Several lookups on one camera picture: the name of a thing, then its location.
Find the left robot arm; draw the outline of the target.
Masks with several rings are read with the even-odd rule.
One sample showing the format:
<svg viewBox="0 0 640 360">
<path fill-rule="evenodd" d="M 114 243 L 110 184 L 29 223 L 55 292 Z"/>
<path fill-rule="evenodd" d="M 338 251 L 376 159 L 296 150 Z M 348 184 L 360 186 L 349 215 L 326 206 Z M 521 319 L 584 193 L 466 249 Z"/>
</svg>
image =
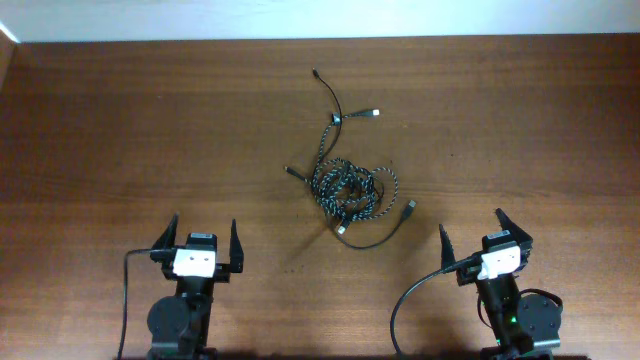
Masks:
<svg viewBox="0 0 640 360">
<path fill-rule="evenodd" d="M 230 229 L 229 261 L 217 260 L 217 236 L 192 232 L 183 245 L 175 243 L 178 216 L 151 247 L 150 259 L 176 283 L 175 293 L 156 301 L 147 316 L 151 333 L 149 359 L 215 359 L 217 351 L 207 345 L 214 287 L 228 283 L 243 271 L 244 251 L 237 224 Z"/>
</svg>

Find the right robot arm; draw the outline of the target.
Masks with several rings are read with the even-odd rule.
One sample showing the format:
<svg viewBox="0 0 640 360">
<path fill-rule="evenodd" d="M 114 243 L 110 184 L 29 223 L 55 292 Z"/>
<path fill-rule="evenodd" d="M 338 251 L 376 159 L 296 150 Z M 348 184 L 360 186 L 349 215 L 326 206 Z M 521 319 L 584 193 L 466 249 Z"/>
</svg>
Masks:
<svg viewBox="0 0 640 360">
<path fill-rule="evenodd" d="M 562 299 L 550 292 L 519 289 L 516 273 L 528 264 L 533 238 L 506 213 L 495 210 L 501 230 L 482 238 L 482 249 L 457 260 L 443 226 L 441 270 L 454 272 L 459 286 L 477 288 L 476 309 L 492 330 L 496 345 L 480 351 L 482 359 L 551 359 L 560 346 Z"/>
</svg>

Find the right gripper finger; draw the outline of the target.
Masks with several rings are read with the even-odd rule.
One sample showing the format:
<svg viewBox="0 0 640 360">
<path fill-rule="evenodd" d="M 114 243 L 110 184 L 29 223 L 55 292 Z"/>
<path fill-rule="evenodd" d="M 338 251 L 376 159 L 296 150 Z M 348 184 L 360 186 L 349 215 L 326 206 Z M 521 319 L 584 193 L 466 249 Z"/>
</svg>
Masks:
<svg viewBox="0 0 640 360">
<path fill-rule="evenodd" d="M 516 239 L 516 242 L 520 246 L 531 246 L 533 243 L 533 238 L 526 233 L 523 229 L 521 229 L 518 225 L 516 225 L 501 209 L 497 208 L 495 210 L 495 214 L 498 218 L 499 224 L 503 230 L 508 230 Z"/>
<path fill-rule="evenodd" d="M 456 263 L 456 258 L 451 240 L 443 224 L 439 225 L 439 236 L 441 242 L 441 268 L 446 269 Z"/>
</svg>

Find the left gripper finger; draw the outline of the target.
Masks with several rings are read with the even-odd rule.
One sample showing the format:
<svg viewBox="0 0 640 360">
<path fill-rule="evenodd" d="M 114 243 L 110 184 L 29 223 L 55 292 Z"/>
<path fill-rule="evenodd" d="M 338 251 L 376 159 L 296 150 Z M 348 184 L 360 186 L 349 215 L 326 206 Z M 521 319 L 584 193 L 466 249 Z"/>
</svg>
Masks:
<svg viewBox="0 0 640 360">
<path fill-rule="evenodd" d="M 231 225 L 229 259 L 231 266 L 242 266 L 244 264 L 244 250 L 238 236 L 235 219 L 232 220 Z"/>
<path fill-rule="evenodd" d="M 167 228 L 152 245 L 151 247 L 152 250 L 169 249 L 174 246 L 178 222 L 179 222 L 179 214 L 175 213 L 172 216 Z"/>
</svg>

